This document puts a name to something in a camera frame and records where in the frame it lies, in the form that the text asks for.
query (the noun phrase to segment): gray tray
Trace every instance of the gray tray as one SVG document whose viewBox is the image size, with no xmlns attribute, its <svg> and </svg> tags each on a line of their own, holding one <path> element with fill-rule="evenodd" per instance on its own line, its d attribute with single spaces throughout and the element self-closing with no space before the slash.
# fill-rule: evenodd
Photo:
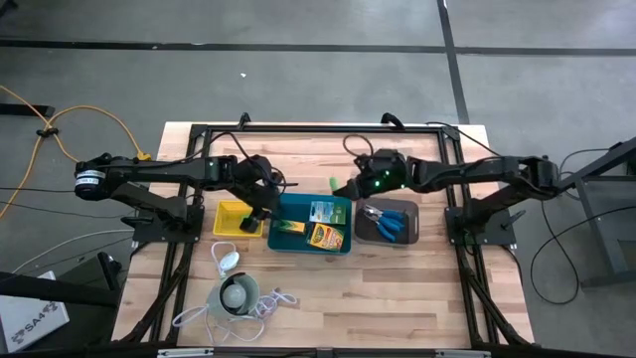
<svg viewBox="0 0 636 358">
<path fill-rule="evenodd" d="M 394 243 L 385 239 L 376 228 L 376 224 L 367 218 L 362 210 L 365 205 L 374 206 L 380 210 L 395 210 L 405 213 L 406 228 L 397 236 Z M 415 244 L 419 239 L 419 208 L 417 204 L 406 200 L 374 199 L 359 200 L 356 203 L 354 218 L 354 240 L 360 244 L 403 247 Z"/>
</svg>

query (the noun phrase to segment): pliers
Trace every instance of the pliers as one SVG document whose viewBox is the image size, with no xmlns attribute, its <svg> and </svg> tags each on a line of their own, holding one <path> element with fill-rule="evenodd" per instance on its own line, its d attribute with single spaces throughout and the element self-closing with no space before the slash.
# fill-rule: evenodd
<svg viewBox="0 0 636 358">
<path fill-rule="evenodd" d="M 380 234 L 390 242 L 396 241 L 396 236 L 390 231 L 398 234 L 404 229 L 404 214 L 394 210 L 380 210 L 372 207 L 371 205 L 365 205 L 363 208 L 365 216 L 371 219 L 378 226 Z"/>
</svg>

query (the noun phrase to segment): white plug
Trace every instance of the white plug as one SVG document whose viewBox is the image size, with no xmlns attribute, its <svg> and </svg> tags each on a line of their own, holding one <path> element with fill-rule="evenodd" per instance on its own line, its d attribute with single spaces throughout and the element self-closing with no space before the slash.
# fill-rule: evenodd
<svg viewBox="0 0 636 358">
<path fill-rule="evenodd" d="M 216 245 L 232 245 L 232 252 L 225 255 L 222 259 L 221 262 L 219 262 L 217 260 L 217 256 L 215 255 L 215 246 Z M 237 252 L 237 246 L 234 243 L 231 242 L 217 242 L 214 243 L 212 245 L 212 247 L 210 248 L 210 252 L 212 254 L 212 259 L 214 259 L 215 263 L 217 264 L 217 270 L 219 271 L 219 276 L 221 278 L 226 278 L 226 271 L 229 271 L 231 269 L 234 269 L 238 264 L 239 264 L 239 258 L 240 255 Z"/>
</svg>

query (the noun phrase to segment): yellow tray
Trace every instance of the yellow tray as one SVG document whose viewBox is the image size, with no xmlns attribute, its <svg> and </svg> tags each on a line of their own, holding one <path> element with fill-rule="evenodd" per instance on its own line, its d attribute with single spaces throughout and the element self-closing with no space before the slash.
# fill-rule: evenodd
<svg viewBox="0 0 636 358">
<path fill-rule="evenodd" d="M 260 222 L 255 233 L 247 233 L 240 229 L 240 222 L 250 213 L 251 206 L 240 200 L 220 201 L 217 206 L 213 233 L 225 237 L 260 238 L 262 236 L 263 221 Z"/>
</svg>

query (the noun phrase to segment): metal bracket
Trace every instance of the metal bracket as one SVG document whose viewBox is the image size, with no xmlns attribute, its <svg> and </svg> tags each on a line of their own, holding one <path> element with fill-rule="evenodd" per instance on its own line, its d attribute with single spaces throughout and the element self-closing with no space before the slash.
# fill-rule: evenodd
<svg viewBox="0 0 636 358">
<path fill-rule="evenodd" d="M 446 134 L 450 139 L 459 141 L 459 132 L 455 127 L 444 125 L 441 127 L 441 131 Z"/>
<path fill-rule="evenodd" d="M 395 128 L 392 128 L 392 129 L 406 130 L 406 127 L 404 127 L 404 124 L 402 124 L 401 121 L 396 116 L 390 114 L 389 112 L 386 112 L 385 114 L 382 115 L 382 119 L 380 119 L 380 124 L 389 124 L 389 123 L 395 126 Z"/>
<path fill-rule="evenodd" d="M 249 113 L 243 112 L 240 115 L 240 119 L 238 120 L 237 130 L 242 131 L 245 128 L 245 124 L 251 122 L 251 118 L 249 117 Z"/>
<path fill-rule="evenodd" d="M 157 358 L 196 358 L 212 357 L 215 355 L 214 348 L 175 348 L 160 349 Z"/>
<path fill-rule="evenodd" d="M 517 243 L 515 231 L 510 225 L 511 216 L 508 210 L 495 213 L 486 226 L 483 233 L 468 235 L 456 225 L 457 217 L 462 215 L 462 208 L 446 208 L 444 219 L 446 221 L 446 232 L 450 245 L 471 246 L 471 245 L 514 245 Z"/>
<path fill-rule="evenodd" d="M 121 221 L 135 229 L 132 240 L 139 243 L 195 243 L 201 235 L 204 213 L 203 205 L 188 205 L 190 227 L 186 231 L 166 228 L 158 214 L 149 210 L 139 211 L 137 218 L 122 218 Z"/>
<path fill-rule="evenodd" d="M 206 130 L 208 130 L 206 124 L 192 124 L 192 126 L 190 126 L 190 139 L 200 137 Z"/>
<path fill-rule="evenodd" d="M 436 358 L 490 358 L 490 352 L 444 349 L 435 351 Z"/>
</svg>

